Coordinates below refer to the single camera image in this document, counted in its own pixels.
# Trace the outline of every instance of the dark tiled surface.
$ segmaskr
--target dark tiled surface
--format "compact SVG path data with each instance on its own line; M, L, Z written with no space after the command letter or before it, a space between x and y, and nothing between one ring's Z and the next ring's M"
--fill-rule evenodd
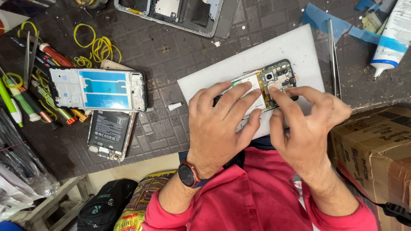
M73 31L79 23L91 25L97 37L106 36L119 47L122 64L145 72L149 109L138 114L131 147L121 163L86 152L89 123L77 123L71 127L65 125L51 133L46 124L29 122L24 115L25 126L22 131L58 180L187 150L188 108L177 80L297 28L302 16L301 9L308 2L241 0L231 37L222 40L200 37L117 11L112 1L95 18L88 16L82 9L67 5L65 1L58 1L31 19L40 31L40 37L71 59L80 55L88 57L91 49L79 47L73 40ZM358 17L364 13L354 11L357 2L311 1L351 24L361 26ZM14 29L8 35L15 35L16 32L17 29ZM6 71L22 76L23 55L9 45L8 35L0 37L0 62ZM88 44L92 40L92 33L87 27L79 28L77 35L80 44ZM317 45L326 39L316 31L313 36L317 38ZM217 41L220 41L221 46L216 47L212 43ZM164 44L170 49L167 54L163 54ZM385 72L377 82L373 82L372 68L369 73L365 73L364 68L372 57L375 45L343 35L337 47L343 100L357 111L410 97L411 52L406 53L398 68ZM331 92L329 64L320 61L320 68L326 91ZM183 102L183 106L168 111L167 106L176 102Z

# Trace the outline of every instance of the smartwatch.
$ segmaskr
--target smartwatch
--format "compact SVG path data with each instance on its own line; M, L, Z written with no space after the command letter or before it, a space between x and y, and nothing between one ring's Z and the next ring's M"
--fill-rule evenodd
M187 162L185 159L182 160L182 163L178 167L178 176L185 186L193 189L204 186L210 180L200 180L196 167Z

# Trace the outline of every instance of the finger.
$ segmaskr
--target finger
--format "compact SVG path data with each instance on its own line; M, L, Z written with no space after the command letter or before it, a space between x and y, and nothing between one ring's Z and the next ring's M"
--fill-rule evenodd
M245 83L240 83L233 87L232 89L228 90L221 96L218 100L217 104L215 105L213 111L220 116L221 119L224 119L227 116L227 113L232 108L233 104L241 98L248 90L252 87L251 82L247 81Z
M311 109L311 115L308 117L310 119L315 119L319 121L328 121L331 117L331 111L334 104L333 98L320 92L312 87L297 87L288 88L287 92L292 95L302 95L306 100L313 103Z
M232 123L235 127L240 123L242 118L248 109L255 103L255 101L260 97L261 90L259 88L250 91L243 98L239 99L234 106L229 109L224 120Z
M330 93L325 93L329 97L333 99L333 107L331 112L331 118L328 121L329 129L336 126L337 124L343 122L344 120L348 119L352 113L352 109L350 106L345 104L343 101L335 97Z
M198 108L200 111L208 110L212 108L213 100L223 90L231 87L230 81L220 82L207 88L199 97Z
M197 115L197 105L199 103L199 97L200 95L205 91L206 89L200 89L189 101L188 101L188 114L190 117L196 116Z
M251 143L251 139L260 127L260 115L261 109L254 109L250 113L248 123L244 126L244 128L237 132L236 136L238 138L237 145L239 150L244 149Z
M275 87L271 87L268 92L283 110L290 127L305 120L300 106L290 99L290 97Z
M277 150L284 150L284 113L280 109L274 109L270 118L270 140Z

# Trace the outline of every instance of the phone battery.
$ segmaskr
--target phone battery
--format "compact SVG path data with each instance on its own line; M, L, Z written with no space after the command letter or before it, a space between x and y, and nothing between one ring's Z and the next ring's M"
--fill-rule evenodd
M118 111L95 110L90 126L89 144L122 152L130 115Z

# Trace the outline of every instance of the black backpack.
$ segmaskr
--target black backpack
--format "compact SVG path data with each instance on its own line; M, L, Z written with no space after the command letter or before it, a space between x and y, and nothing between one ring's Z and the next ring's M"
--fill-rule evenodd
M106 183L80 210L77 219L78 231L113 231L137 185L137 182L129 179Z

